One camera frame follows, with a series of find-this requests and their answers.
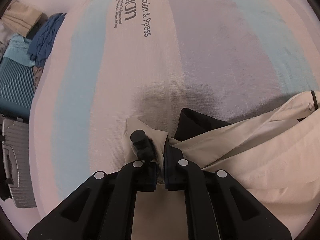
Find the cream and black hooded jacket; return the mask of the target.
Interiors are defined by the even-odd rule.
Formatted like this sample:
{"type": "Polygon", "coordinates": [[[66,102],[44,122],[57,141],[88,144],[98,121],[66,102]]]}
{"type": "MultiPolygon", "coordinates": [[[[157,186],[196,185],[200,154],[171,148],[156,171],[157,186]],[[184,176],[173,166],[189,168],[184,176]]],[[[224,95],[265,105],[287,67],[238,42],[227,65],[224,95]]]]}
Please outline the cream and black hooded jacket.
{"type": "Polygon", "coordinates": [[[130,135],[143,130],[162,159],[164,144],[208,172],[225,170],[291,232],[303,236],[319,206],[319,92],[302,92],[268,113],[189,139],[169,138],[136,118],[125,122],[125,162],[136,151],[130,135]]]}

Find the grey hard suitcase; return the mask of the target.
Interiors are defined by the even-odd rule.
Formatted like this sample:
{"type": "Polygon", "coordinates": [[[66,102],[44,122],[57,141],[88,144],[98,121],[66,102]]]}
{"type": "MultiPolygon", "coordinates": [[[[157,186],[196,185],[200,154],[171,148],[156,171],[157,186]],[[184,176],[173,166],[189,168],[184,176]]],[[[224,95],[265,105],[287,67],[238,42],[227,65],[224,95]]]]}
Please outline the grey hard suitcase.
{"type": "Polygon", "coordinates": [[[15,206],[20,209],[36,207],[29,165],[29,125],[5,118],[2,151],[5,182],[15,206]]]}

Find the teal hard suitcase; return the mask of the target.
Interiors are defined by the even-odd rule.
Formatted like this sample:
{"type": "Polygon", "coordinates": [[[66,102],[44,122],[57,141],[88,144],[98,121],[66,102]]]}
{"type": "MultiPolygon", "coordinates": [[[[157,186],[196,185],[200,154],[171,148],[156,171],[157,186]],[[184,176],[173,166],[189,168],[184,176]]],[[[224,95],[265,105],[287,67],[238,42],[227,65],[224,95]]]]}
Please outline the teal hard suitcase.
{"type": "Polygon", "coordinates": [[[36,90],[33,69],[4,57],[1,61],[0,86],[1,114],[29,120],[36,90]]]}

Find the striped bed sheet mattress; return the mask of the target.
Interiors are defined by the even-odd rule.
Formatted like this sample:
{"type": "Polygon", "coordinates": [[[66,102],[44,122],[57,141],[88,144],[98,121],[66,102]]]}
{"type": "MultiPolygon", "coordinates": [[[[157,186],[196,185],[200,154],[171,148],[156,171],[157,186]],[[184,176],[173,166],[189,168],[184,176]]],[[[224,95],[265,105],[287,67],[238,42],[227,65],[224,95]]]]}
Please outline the striped bed sheet mattress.
{"type": "Polygon", "coordinates": [[[31,107],[39,214],[122,167],[129,117],[174,134],[183,108],[237,122],[318,89],[306,0],[86,0],[67,12],[31,107]]]}

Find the dark blue crumpled cloth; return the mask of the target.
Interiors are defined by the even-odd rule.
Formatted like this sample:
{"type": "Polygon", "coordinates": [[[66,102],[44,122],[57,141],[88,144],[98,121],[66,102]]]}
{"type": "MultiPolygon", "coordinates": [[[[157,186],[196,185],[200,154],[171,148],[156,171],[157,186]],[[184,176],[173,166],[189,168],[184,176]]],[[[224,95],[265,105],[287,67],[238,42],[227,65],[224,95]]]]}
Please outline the dark blue crumpled cloth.
{"type": "Polygon", "coordinates": [[[52,52],[54,41],[66,14],[54,14],[48,18],[44,25],[33,37],[27,53],[30,60],[37,67],[44,67],[46,60],[52,52]]]}

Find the light blue folded towel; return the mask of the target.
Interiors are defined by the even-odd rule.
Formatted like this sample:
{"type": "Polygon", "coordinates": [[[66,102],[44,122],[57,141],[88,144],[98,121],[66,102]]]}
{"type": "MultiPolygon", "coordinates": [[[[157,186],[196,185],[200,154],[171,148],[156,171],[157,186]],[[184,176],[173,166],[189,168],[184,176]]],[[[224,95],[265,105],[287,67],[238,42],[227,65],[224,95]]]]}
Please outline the light blue folded towel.
{"type": "Polygon", "coordinates": [[[30,39],[19,34],[14,34],[3,57],[9,58],[26,67],[33,67],[35,66],[35,61],[30,59],[30,54],[28,53],[30,44],[30,39]]]}

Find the left beige curtain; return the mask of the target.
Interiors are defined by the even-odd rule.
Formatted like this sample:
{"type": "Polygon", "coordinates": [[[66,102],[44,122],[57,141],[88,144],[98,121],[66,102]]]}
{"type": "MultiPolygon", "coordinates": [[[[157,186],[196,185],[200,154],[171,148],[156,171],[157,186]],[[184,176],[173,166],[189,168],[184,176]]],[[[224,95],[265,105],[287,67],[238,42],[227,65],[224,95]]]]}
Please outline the left beige curtain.
{"type": "Polygon", "coordinates": [[[1,17],[1,22],[14,33],[27,37],[41,16],[41,11],[12,0],[1,17]]]}

